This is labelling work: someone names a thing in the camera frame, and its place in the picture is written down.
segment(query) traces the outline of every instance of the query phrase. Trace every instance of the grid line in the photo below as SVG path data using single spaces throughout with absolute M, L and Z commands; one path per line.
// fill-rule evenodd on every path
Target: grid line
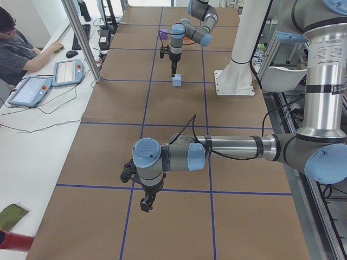
M 105 189 L 105 190 L 135 190 L 142 191 L 137 187 L 119 187 L 119 186 L 97 186 L 97 185 L 78 185 L 57 183 L 58 187 L 81 188 L 81 189 Z M 292 196 L 288 192 L 252 192 L 252 191 L 205 191 L 205 190 L 183 190 L 175 188 L 163 188 L 160 192 L 182 192 L 182 193 L 213 193 L 213 194 L 235 194 L 235 195 L 255 195 L 255 196 Z
M 157 50 L 157 49 L 141 49 L 141 48 L 119 48 L 119 47 L 113 47 L 110 48 L 110 50 Z M 182 50 L 182 51 L 195 51 L 195 52 L 200 52 L 200 50 Z M 231 50 L 204 50 L 208 51 L 211 53 L 231 53 Z
M 160 28 L 160 24 L 161 24 L 161 22 L 162 22 L 163 10 L 164 10 L 164 8 L 162 7 L 162 11 L 161 11 L 161 13 L 160 13 L 160 20 L 159 20 L 158 29 Z M 159 39 L 159 34 L 157 35 L 156 49 L 155 49 L 155 51 L 154 51 L 154 57 L 153 57 L 153 62 L 152 62 L 151 77 L 150 77 L 149 86 L 148 86 L 147 100 L 146 100 L 145 111 L 144 111 L 144 115 L 143 115 L 143 121 L 142 121 L 142 128 L 141 128 L 140 139 L 142 138 L 143 130 L 144 130 L 144 127 L 145 127 L 146 112 L 147 112 L 148 101 L 149 101 L 149 96 L 150 96 L 150 91 L 151 91 L 151 85 L 152 85 L 152 77 L 153 77 L 154 63 L 155 63 L 155 60 L 156 60 L 156 53 L 157 53 L 157 47 L 158 47 L 158 39 Z M 129 198 L 129 205 L 128 205 L 128 211 L 127 211 L 127 215 L 126 215 L 126 222 L 125 222 L 124 234 L 123 234 L 123 242 L 122 242 L 122 246 L 121 246 L 121 252 L 120 252 L 119 260 L 122 260 L 122 259 L 123 259 L 124 245 L 125 245 L 125 241 L 126 241 L 126 233 L 127 233 L 128 221 L 129 221 L 129 217 L 130 217 L 132 196 L 133 196 L 133 193 L 134 193 L 134 184 L 135 184 L 135 182 L 133 182 L 133 183 L 132 183 L 132 186 L 131 186 L 131 192 L 130 192 L 130 198 Z
M 206 118 L 206 133 L 209 134 L 208 129 L 208 111 L 207 111 L 207 92 L 206 92 L 206 78 L 205 78 L 205 63 L 204 63 L 204 49 L 201 46 L 201 62 L 202 62 L 202 76 L 204 81 L 204 103 L 205 103 L 205 118 Z M 213 203 L 213 185 L 212 185 L 212 169 L 211 160 L 208 159 L 208 172 L 210 184 L 210 202 L 211 202 L 211 228 L 212 228 L 212 242 L 213 242 L 213 258 L 217 260 L 217 246 L 216 246 L 216 231 L 215 231 L 215 216 L 214 216 L 214 203 Z
M 172 83 L 169 80 L 114 80 L 114 79 L 104 79 L 104 81 L 120 81 L 120 82 L 163 82 L 163 83 Z M 196 83 L 196 84 L 214 84 L 214 82 L 203 82 L 203 81 L 182 81 L 182 83 Z
M 160 125 L 151 123 L 117 123 L 117 122 L 86 122 L 82 121 L 81 124 L 85 125 L 118 125 L 118 126 L 162 126 L 162 127 L 184 127 L 185 125 Z M 206 128 L 206 126 L 195 126 L 195 128 Z M 252 129 L 261 130 L 262 127 L 251 127 L 251 126 L 208 126 L 209 128 L 217 129 Z M 271 127 L 264 127 L 264 130 L 273 130 Z

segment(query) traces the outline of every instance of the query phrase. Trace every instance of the tablet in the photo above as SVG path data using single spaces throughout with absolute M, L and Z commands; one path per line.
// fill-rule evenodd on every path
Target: tablet
M 83 80 L 84 67 L 81 60 L 61 61 L 54 66 L 53 87 L 77 84 Z
M 52 86 L 51 77 L 30 76 L 9 99 L 8 104 L 34 107 Z

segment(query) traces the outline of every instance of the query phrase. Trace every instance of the computer mouse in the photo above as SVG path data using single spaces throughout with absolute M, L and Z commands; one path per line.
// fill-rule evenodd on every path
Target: computer mouse
M 69 50 L 66 53 L 66 58 L 71 59 L 72 57 L 76 56 L 78 52 L 76 50 Z

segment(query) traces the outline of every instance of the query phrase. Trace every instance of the white cylinder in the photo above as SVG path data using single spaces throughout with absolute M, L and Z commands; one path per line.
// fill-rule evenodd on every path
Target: white cylinder
M 223 71 L 215 71 L 217 95 L 254 95 L 248 62 L 252 58 L 254 46 L 270 1 L 245 1 L 232 52 L 232 60 Z

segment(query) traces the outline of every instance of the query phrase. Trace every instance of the green cloth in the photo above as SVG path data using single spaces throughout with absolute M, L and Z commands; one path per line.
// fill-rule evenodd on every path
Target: green cloth
M 12 229 L 26 214 L 27 210 L 16 204 L 11 204 L 0 212 L 0 230 L 9 231 Z

